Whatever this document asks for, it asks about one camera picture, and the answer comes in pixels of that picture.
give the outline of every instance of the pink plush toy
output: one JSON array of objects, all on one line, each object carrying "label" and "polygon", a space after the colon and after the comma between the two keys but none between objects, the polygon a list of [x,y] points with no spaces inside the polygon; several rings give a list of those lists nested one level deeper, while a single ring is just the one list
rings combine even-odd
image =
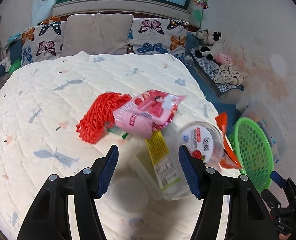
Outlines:
[{"label": "pink plush toy", "polygon": [[233,64],[230,57],[225,54],[220,54],[219,56],[215,57],[214,61],[219,65]]}]

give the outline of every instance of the quilted bedspread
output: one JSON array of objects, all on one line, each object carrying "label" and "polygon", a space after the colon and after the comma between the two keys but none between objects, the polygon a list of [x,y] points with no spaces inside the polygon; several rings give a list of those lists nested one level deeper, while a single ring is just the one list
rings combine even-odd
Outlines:
[{"label": "quilted bedspread", "polygon": [[[50,174],[72,176],[116,144],[119,161],[113,180],[126,174],[136,176],[128,162],[132,154],[147,151],[143,139],[129,136],[122,140],[109,133],[92,145],[79,138],[76,125],[104,92],[135,96],[150,89],[187,95],[172,127],[179,129],[196,120],[215,125],[216,109],[206,101],[184,64],[170,54],[90,56],[82,51],[32,63],[13,73],[0,90],[0,229],[9,240],[16,239],[32,201]],[[236,170],[222,173],[239,175]],[[115,212],[105,195],[96,200],[108,240],[190,239],[201,205],[193,195],[176,201],[150,198],[141,217],[132,218]],[[72,237],[79,239],[73,197],[69,198],[69,211]],[[217,239],[224,239],[227,214],[228,197]]]}]

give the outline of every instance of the butterfly print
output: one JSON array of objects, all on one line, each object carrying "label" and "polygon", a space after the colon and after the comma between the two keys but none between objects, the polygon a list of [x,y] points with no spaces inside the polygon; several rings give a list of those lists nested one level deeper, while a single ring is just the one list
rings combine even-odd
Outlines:
[{"label": "butterfly print", "polygon": [[130,53],[135,53],[134,47],[132,45],[128,44],[127,54],[130,54]]},{"label": "butterfly print", "polygon": [[133,38],[134,38],[134,36],[132,35],[132,30],[129,31],[128,38],[129,38],[129,39],[133,39]]},{"label": "butterfly print", "polygon": [[61,22],[53,22],[53,23],[48,23],[45,24],[39,33],[39,36],[43,35],[50,27],[55,31],[56,34],[61,35],[61,28],[60,28]]},{"label": "butterfly print", "polygon": [[178,54],[175,54],[174,57],[177,58],[178,60],[180,60],[181,62],[184,62],[184,60],[185,60],[184,53],[182,53],[181,56],[179,56]]},{"label": "butterfly print", "polygon": [[177,28],[177,27],[182,27],[184,29],[188,29],[188,23],[187,22],[184,22],[184,21],[178,21],[178,20],[170,20],[170,23],[169,25],[167,26],[167,29],[168,30],[172,30],[174,28]]},{"label": "butterfly print", "polygon": [[138,48],[137,51],[139,53],[147,53],[151,51],[150,54],[155,54],[156,52],[161,54],[168,53],[168,51],[163,47],[161,43],[152,43],[152,45],[150,43],[145,43],[141,48]]},{"label": "butterfly print", "polygon": [[32,63],[32,55],[31,55],[31,47],[30,46],[27,48],[27,50],[24,49],[22,65],[24,64],[25,59],[27,59],[30,63]]},{"label": "butterfly print", "polygon": [[178,46],[181,47],[186,47],[186,36],[183,36],[182,38],[177,38],[177,36],[172,36],[171,37],[171,45],[170,45],[170,50],[176,49]]},{"label": "butterfly print", "polygon": [[147,30],[150,30],[149,32],[149,35],[151,33],[151,30],[152,30],[152,33],[155,35],[154,31],[157,31],[158,33],[164,35],[164,32],[162,30],[162,28],[160,27],[161,26],[161,23],[160,21],[149,21],[149,20],[144,20],[143,21],[143,24],[140,28],[140,30],[138,31],[139,33],[143,33],[143,32],[146,32]]},{"label": "butterfly print", "polygon": [[54,46],[55,46],[55,43],[53,41],[48,41],[48,42],[42,41],[38,45],[39,48],[37,50],[36,56],[39,56],[43,53],[44,57],[45,57],[45,55],[48,56],[48,52],[51,55],[56,56],[57,54],[56,54]]},{"label": "butterfly print", "polygon": [[30,28],[30,29],[28,29],[28,31],[24,31],[23,32],[23,35],[22,35],[22,45],[24,45],[25,44],[25,42],[26,42],[26,39],[29,39],[29,40],[31,40],[31,41],[33,41],[34,40],[34,35],[33,35],[33,32],[35,31],[35,28],[34,27],[32,27],[32,28]]}]

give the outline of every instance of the windowsill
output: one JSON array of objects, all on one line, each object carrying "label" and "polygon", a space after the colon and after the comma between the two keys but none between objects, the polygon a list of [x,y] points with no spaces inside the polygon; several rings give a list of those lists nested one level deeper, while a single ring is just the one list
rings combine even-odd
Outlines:
[{"label": "windowsill", "polygon": [[189,20],[190,12],[172,5],[151,0],[72,0],[53,5],[53,16],[87,12],[130,12],[155,17]]}]

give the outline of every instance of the red yarn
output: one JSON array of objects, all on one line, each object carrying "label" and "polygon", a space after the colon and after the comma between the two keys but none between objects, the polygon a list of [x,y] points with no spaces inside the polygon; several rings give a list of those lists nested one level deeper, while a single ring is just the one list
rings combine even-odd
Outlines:
[{"label": "red yarn", "polygon": [[83,141],[97,143],[103,136],[105,127],[112,127],[115,118],[112,111],[118,109],[131,100],[130,95],[121,93],[104,93],[97,97],[88,112],[84,115],[80,123],[77,124],[76,132]]}]

